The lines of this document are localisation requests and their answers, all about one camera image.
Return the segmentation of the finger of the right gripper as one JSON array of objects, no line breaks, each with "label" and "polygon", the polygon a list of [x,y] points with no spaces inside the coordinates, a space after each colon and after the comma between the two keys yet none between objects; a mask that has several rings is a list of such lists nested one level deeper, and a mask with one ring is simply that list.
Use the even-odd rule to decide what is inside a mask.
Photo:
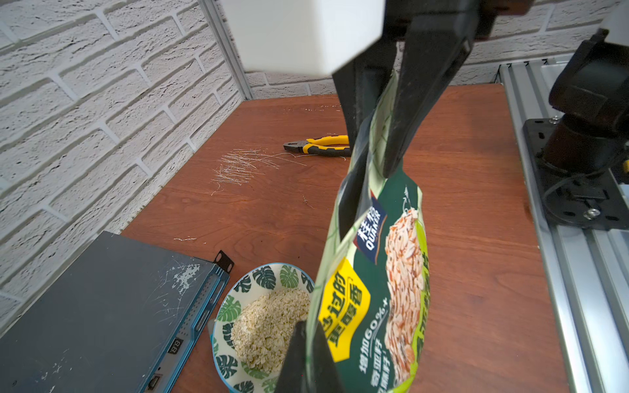
[{"label": "finger of the right gripper", "polygon": [[388,84],[396,54],[396,41],[382,37],[333,74],[351,147]]},{"label": "finger of the right gripper", "polygon": [[478,23],[478,1],[387,2],[385,31],[405,46],[384,153],[386,178],[472,52]]}]

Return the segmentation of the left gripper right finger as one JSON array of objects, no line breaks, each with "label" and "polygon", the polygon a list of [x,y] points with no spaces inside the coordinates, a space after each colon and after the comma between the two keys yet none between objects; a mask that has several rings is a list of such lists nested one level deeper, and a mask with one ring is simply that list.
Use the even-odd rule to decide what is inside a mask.
[{"label": "left gripper right finger", "polygon": [[344,392],[321,324],[316,325],[314,338],[308,349],[311,350],[308,357],[308,391],[318,393]]}]

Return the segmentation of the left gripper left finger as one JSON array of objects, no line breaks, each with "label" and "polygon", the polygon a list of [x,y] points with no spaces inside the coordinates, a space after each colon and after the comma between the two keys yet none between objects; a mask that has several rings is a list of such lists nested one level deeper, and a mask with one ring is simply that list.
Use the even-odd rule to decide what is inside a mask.
[{"label": "left gripper left finger", "polygon": [[296,323],[275,393],[313,392],[306,376],[306,322]]}]

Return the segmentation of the green oats bag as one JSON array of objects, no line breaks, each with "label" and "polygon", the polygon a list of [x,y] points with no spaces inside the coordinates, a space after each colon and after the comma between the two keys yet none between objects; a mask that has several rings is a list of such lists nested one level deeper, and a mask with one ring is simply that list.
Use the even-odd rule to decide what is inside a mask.
[{"label": "green oats bag", "polygon": [[344,392],[406,392],[419,369],[431,301],[423,194],[383,175],[396,89],[360,127],[335,201],[308,319],[324,329]]}]

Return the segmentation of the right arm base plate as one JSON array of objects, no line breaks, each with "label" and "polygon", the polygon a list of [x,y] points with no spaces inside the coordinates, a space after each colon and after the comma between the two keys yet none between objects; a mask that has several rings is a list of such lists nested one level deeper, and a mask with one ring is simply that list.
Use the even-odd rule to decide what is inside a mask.
[{"label": "right arm base plate", "polygon": [[626,157],[624,140],[583,133],[577,124],[568,117],[524,123],[542,213],[553,224],[627,230],[628,206],[611,171]]}]

